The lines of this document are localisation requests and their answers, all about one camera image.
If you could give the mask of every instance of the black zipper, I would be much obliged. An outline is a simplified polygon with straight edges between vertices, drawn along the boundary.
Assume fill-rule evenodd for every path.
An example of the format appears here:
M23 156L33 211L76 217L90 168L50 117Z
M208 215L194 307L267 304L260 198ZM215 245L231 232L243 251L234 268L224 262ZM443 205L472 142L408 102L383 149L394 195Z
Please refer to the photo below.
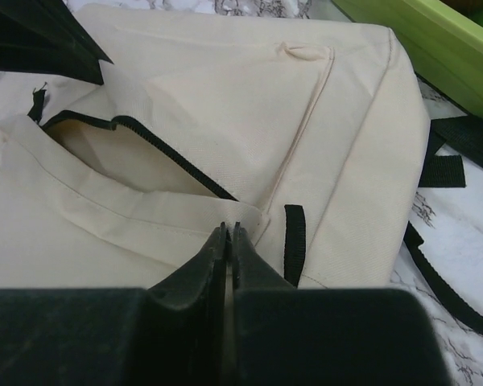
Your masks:
M152 133L135 118L126 115L119 115L114 117L111 121L107 121L104 119L90 117L88 115L76 113L73 111L64 110L49 119L47 123L42 126L42 129L43 131L47 131L56 123L69 119L81 121L87 125L107 130L115 130L116 125L123 125L127 129L135 132L145 141L149 142L151 145L153 145L153 147L161 151L167 157L169 157L173 162L183 168L183 170L185 170L190 176L192 176L195 180L204 185L206 189L211 191L216 197L220 199L230 199L232 201L237 201L237 199L233 195L231 195L226 189L221 187L217 182L213 181L210 177L204 174L195 165L193 165L185 157L179 154L179 152L169 146L165 141L154 135L154 133Z

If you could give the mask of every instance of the black strap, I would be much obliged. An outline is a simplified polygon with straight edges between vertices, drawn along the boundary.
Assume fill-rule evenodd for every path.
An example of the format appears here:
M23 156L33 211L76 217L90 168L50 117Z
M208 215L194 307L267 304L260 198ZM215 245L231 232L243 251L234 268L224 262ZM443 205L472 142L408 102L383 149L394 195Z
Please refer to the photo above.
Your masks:
M47 90L44 89L45 85L38 91L32 93L32 99L34 104L31 107L31 110L27 113L27 115L31 118L32 121L39 124L41 121L41 117L43 116L43 107L45 105L45 94Z
M464 163L460 155L435 155L445 143L435 130L429 132L419 187L465 187Z
M483 168L483 119L474 116L435 119L431 121L431 130Z
M284 278L299 285L306 260L306 218L300 205L285 205L287 229L284 241Z
M466 187L460 155L436 155L423 168L419 187Z
M435 296L452 316L475 330L478 334L483 335L483 316L478 314L435 271L419 249L423 242L423 238L413 228L413 225L408 223L406 233L404 234L404 244L406 244L413 262L424 276Z

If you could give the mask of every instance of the stitching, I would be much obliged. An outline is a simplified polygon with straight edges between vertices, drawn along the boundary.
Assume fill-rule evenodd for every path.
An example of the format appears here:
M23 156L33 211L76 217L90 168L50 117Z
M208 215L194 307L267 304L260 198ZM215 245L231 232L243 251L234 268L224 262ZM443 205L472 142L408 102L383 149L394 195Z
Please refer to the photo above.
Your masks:
M278 175L277 181L275 182L274 186L272 187L272 193L270 194L270 198L267 200L267 202L265 204L267 214L270 212L270 207L271 207L272 203L274 202L274 197L277 194L277 191L279 189L279 185L280 185L281 181L283 180L283 176L285 175L285 172L287 171L287 169L288 169L288 167L291 163L291 159L293 158L295 151L297 150L300 139L303 137L306 130L308 130L309 121L311 120L310 118L311 118L313 112L315 111L315 107L316 107L319 99L322 97L324 89L329 82L329 78L330 78L331 72L332 72L332 66L334 65L335 51L334 51L334 48L331 48L331 47L328 47L328 49L329 49L328 63L325 66L324 71L323 71L323 74L325 74L324 82L322 82L322 85L320 86L320 91L318 92L318 95L316 96L316 98L312 102L311 107L309 105L306 108L306 111L304 111L304 115L303 115L303 118L301 120L299 129L295 133L295 138L294 138L293 142L291 143L290 149L288 150L288 153L287 153L287 155L286 155L286 157L283 161L283 164L279 167L279 170L278 170L279 175Z
M304 277L308 278L309 280L313 280L316 284L322 285L322 287L324 287L324 288L328 288L327 286L325 286L324 284L322 284L318 280L314 279L313 277L309 277L308 275L306 275L304 273L302 275L300 275L300 276L304 276Z
M387 44L387 43L390 46L390 39L388 39L384 42L368 44L368 45L360 46L360 47L354 47L354 48L351 48L348 51L343 51L343 52L337 53L336 56L341 58L341 57L344 57L344 56L347 56L347 55L352 55L354 52L358 52L358 51L364 50L364 49L369 48L369 47L377 47L377 46L381 46L381 45Z
M43 169L45 171L45 174L49 179L54 181L57 185L60 185L66 191L70 192L70 194L72 194L75 198L80 199L80 200L84 200L87 203L92 204L99 211L108 212L108 213L110 213L110 214L112 214L112 215L114 215L114 216L116 216L116 217L118 217L122 220L129 220L129 221L133 221L135 223L146 224L146 225L149 225L153 228L157 228L157 229L159 229L163 232L176 233L176 234L181 234L181 235L185 235L185 236L193 236L195 238L202 238L202 236L199 236L199 235L196 235L196 234L193 234L193 233L188 233L188 232L200 232L200 233L203 233L204 235L207 235L207 232L192 231L192 230L179 230L177 227L173 227L171 225L164 225L164 224L152 223L152 222L146 221L146 220L133 219L131 217L126 217L124 215L121 215L121 214L119 214L115 211L111 211L107 207L103 207L99 203L95 203L91 199L84 197L83 195L81 195L77 191L74 191L71 187L69 187L68 185L66 185L62 181L60 181L56 176L52 175L47 169L45 169L45 167L41 164L41 162L37 159L37 157L35 155L33 155L33 153L29 151L29 149L27 149L25 146L23 146L23 144L21 144L20 142L18 142L14 138L11 138L11 140L16 142L18 145L20 145L26 152L28 152L33 157L33 159L36 161L36 163L38 163L38 165L41 167L41 169Z
M114 30L117 32L128 32L133 35L141 35L141 36L146 36L146 37L151 37L151 38L156 38L160 40L166 40L169 42L179 42L179 43L195 43L199 46L212 46L212 47L232 47L232 43L219 43L219 42L214 42L212 40L194 40L194 39L186 39L186 38L180 38L180 37L175 37L175 36L168 36L168 35L161 35L158 33L152 33L152 32L145 32L145 31L140 31L140 30L135 30L131 27L123 27L120 28L118 26L112 26ZM237 46L240 47L267 47L270 44L273 43L260 43L260 44L244 44L244 43L237 43Z
M373 104L375 103L376 99L378 98L378 95L379 95L379 92L381 91L381 88L382 88L382 84L383 84L383 80L385 79L385 76L386 74L388 73L388 70L390 68L390 62L392 60L392 34L391 34L392 30L389 28L388 29L388 45L389 45L389 54L388 54L388 60L386 62L386 68L385 68L385 71L383 71L383 75L381 77L381 80L379 81L379 86L378 86L378 89L376 90L376 93L374 94L374 98L373 100L370 102L370 105L369 105L369 108L367 109L366 113L365 113L365 116L363 117L363 119L361 120L361 124L360 124L360 127L357 131L357 134L356 136L354 136L354 139L353 139L353 143L351 144L351 147L350 147L350 150L349 152L347 153L347 157L345 158L344 160L344 165L342 166L342 168L340 169L340 173L338 174L338 178L336 179L336 183L335 183L335 187L333 188L332 190L332 194L331 196L329 197L329 200L328 202L326 203L325 207L324 207L324 213L322 214L322 216L320 217L320 222L319 222L319 226L316 227L315 229L315 233L313 234L313 237L312 237L312 241L310 242L309 246L311 246L313 244L313 242L315 241L315 238L316 238L316 235L319 231L319 229L321 228L321 223L322 223L322 220L324 219L324 217L326 216L326 213L329 209L329 204L331 203L332 201L332 197L333 195L335 194L336 192L336 188L338 187L338 183L340 182L340 178L341 178L341 175L342 173L344 172L344 169L345 167L347 166L347 160L349 159L351 153L353 152L353 148L354 148L354 144L356 143L358 137L360 136L360 133L361 133L361 128L363 127L363 125L365 124L366 120L367 120L367 117L369 116L369 111L372 109L373 107Z

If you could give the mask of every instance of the black plastic object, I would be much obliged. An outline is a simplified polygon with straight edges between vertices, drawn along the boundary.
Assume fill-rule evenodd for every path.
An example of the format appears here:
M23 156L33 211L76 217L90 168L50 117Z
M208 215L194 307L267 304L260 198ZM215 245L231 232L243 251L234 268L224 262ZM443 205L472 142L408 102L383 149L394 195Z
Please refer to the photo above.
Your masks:
M149 290L0 290L0 384L218 384L225 242Z
M413 295L293 289L244 229L234 230L232 242L237 386L451 384Z
M98 60L110 62L61 0L0 0L0 71L103 84Z
M223 335L226 261L232 334ZM221 375L234 343L233 376ZM295 289L239 225L155 287L0 290L0 385L450 385L427 316L395 289Z

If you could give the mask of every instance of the cream canvas bag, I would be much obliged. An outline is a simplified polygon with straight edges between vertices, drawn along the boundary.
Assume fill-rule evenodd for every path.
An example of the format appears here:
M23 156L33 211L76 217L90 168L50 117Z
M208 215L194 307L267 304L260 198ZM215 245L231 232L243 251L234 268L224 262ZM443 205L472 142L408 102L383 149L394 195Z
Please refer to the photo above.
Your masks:
M384 27L86 6L102 86L0 82L0 287L151 286L240 222L300 286L385 285L429 119ZM40 122L27 112L44 88Z

